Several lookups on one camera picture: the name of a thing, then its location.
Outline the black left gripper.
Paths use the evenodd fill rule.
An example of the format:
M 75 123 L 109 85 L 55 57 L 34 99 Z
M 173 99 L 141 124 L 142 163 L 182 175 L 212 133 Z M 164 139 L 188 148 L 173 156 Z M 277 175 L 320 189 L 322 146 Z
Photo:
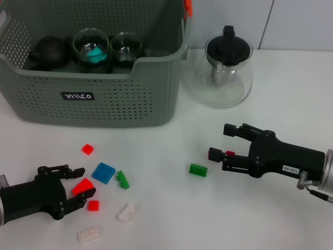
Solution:
M 34 180 L 0 188 L 0 224 L 39 212 L 45 212 L 53 219 L 59 220 L 83 208 L 87 199 L 96 193 L 96 188 L 67 200 L 65 188 L 60 180 L 80 178 L 84 173 L 84 168 L 72 170 L 69 165 L 41 166 Z

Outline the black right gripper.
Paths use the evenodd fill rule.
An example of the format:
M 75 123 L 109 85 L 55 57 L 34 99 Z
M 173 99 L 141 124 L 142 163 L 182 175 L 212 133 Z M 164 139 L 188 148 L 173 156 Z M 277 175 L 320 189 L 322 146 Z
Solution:
M 240 127 L 226 123 L 223 134 L 251 142 L 248 157 L 209 148 L 208 159 L 222 163 L 223 171 L 245 173 L 254 178 L 270 172 L 295 179 L 299 179 L 301 172 L 306 172 L 308 179 L 313 181 L 322 177 L 324 152 L 282 142 L 273 131 L 263 131 L 246 123 Z

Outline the bright red wedge brick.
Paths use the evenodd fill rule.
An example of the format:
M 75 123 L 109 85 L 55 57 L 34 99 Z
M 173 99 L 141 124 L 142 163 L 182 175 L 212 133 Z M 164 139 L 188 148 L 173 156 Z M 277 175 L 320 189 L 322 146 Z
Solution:
M 73 189 L 72 189 L 72 194 L 74 196 L 83 193 L 87 190 L 93 189 L 94 185 L 92 184 L 92 182 L 87 179 L 84 178 L 79 184 L 77 184 Z

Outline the green stepped toy brick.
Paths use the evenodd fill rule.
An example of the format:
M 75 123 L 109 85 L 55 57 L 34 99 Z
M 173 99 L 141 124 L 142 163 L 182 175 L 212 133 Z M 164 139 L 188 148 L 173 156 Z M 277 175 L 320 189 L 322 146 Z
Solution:
M 123 171 L 118 171 L 117 175 L 116 175 L 116 180 L 118 181 L 119 187 L 127 190 L 130 188 L 130 184 L 126 178 L 126 176 L 124 175 Z

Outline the white rectangular toy brick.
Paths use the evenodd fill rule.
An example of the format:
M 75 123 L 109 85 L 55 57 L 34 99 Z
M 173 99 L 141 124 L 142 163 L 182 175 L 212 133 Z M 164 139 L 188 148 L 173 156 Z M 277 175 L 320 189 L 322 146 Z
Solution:
M 90 227 L 77 233 L 77 240 L 85 244 L 101 237 L 101 229 L 98 226 Z

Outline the glass teacup with black sleeve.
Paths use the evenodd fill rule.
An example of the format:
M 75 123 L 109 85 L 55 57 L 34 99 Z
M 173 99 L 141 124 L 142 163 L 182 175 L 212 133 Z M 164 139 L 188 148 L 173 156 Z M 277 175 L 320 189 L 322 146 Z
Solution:
M 136 59 L 143 57 L 143 43 L 134 32 L 120 32 L 111 38 L 110 52 L 116 66 L 131 68 Z
M 110 40 L 100 29 L 85 28 L 74 35 L 72 42 L 73 59 L 82 73 L 112 73 Z M 87 60 L 87 52 L 99 47 L 108 57 L 97 64 Z

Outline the teal toy brick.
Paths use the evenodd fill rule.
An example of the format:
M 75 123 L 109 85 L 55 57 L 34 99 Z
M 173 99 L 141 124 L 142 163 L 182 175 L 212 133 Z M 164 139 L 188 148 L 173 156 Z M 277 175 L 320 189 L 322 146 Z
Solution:
M 87 52 L 87 60 L 91 64 L 97 64 L 101 61 L 107 59 L 108 55 L 102 51 L 99 47 L 95 47 L 92 50 Z

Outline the grey-green perforated storage bin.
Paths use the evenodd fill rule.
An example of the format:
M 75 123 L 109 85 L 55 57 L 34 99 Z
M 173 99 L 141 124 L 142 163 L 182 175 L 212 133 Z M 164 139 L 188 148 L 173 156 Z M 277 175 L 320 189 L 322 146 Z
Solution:
M 192 17 L 183 0 L 0 0 L 0 94 L 22 120 L 105 128 L 154 127 L 175 111 Z M 130 31 L 143 43 L 133 67 L 82 73 L 72 39 L 85 28 L 108 38 Z M 64 39 L 69 62 L 29 70 L 29 51 L 46 37 Z

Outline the long dark red brick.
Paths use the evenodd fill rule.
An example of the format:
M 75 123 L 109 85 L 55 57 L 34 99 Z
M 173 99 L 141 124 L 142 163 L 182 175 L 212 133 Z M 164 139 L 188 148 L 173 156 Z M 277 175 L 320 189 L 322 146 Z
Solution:
M 232 151 L 223 152 L 220 149 L 216 149 L 216 148 L 210 148 L 209 152 L 208 152 L 209 158 L 219 158 L 219 157 L 221 157 L 223 155 L 234 156 L 235 153 L 232 152 Z

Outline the blue flat toy brick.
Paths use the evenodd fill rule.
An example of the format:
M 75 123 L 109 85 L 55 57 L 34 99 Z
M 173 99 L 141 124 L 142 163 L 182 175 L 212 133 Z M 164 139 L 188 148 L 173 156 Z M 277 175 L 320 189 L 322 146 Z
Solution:
M 92 178 L 107 185 L 115 172 L 113 167 L 101 162 L 92 173 Z

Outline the green rectangular toy brick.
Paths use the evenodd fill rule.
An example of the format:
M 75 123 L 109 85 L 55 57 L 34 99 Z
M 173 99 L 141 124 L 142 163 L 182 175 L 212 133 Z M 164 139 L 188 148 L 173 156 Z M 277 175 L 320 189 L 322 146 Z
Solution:
M 207 172 L 208 172 L 207 167 L 201 165 L 191 164 L 189 167 L 190 174 L 194 174 L 200 177 L 206 177 Z

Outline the clear glass teapot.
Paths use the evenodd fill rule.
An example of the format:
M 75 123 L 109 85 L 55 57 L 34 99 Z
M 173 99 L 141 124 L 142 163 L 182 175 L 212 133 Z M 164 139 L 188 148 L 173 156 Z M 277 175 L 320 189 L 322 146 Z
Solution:
M 198 57 L 195 67 L 193 88 L 194 94 L 201 101 L 214 107 L 233 107 L 244 101 L 252 90 L 253 69 L 250 56 L 235 66 L 225 66 L 215 61 L 207 54 L 208 43 L 218 34 L 209 38 L 205 44 L 204 52 Z

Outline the clear white toy brick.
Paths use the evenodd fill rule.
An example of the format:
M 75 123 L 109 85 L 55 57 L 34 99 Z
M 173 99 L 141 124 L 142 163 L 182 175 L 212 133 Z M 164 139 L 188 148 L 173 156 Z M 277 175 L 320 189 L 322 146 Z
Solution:
M 137 213 L 137 207 L 134 204 L 126 204 L 116 215 L 119 222 L 129 222 Z

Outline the black teapot lid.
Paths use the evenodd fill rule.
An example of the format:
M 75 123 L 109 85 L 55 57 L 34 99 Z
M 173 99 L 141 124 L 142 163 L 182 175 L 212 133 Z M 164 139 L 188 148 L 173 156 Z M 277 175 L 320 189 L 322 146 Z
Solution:
M 207 54 L 225 66 L 235 66 L 250 56 L 250 45 L 235 35 L 233 26 L 225 26 L 222 35 L 213 38 L 207 46 Z

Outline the dark clay teapot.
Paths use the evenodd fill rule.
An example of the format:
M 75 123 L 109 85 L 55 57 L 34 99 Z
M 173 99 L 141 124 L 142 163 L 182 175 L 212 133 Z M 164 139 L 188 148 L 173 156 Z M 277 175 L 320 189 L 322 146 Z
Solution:
M 31 62 L 29 70 L 51 71 L 65 66 L 70 60 L 70 49 L 66 40 L 55 36 L 40 39 L 33 50 L 29 51 Z

